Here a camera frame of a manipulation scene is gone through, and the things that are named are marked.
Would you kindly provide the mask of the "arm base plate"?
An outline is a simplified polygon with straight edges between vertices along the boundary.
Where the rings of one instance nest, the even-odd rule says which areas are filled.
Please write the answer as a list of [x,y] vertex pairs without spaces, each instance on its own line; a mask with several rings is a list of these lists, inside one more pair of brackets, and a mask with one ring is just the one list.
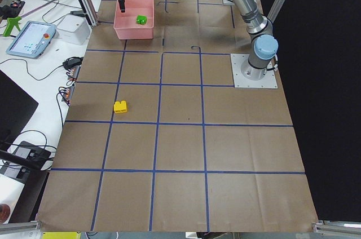
[[267,68],[256,69],[250,66],[248,54],[231,54],[231,66],[235,88],[270,88],[277,89],[274,70],[269,62]]
[[228,6],[233,6],[234,5],[233,0],[222,0],[222,3],[224,5],[228,5]]

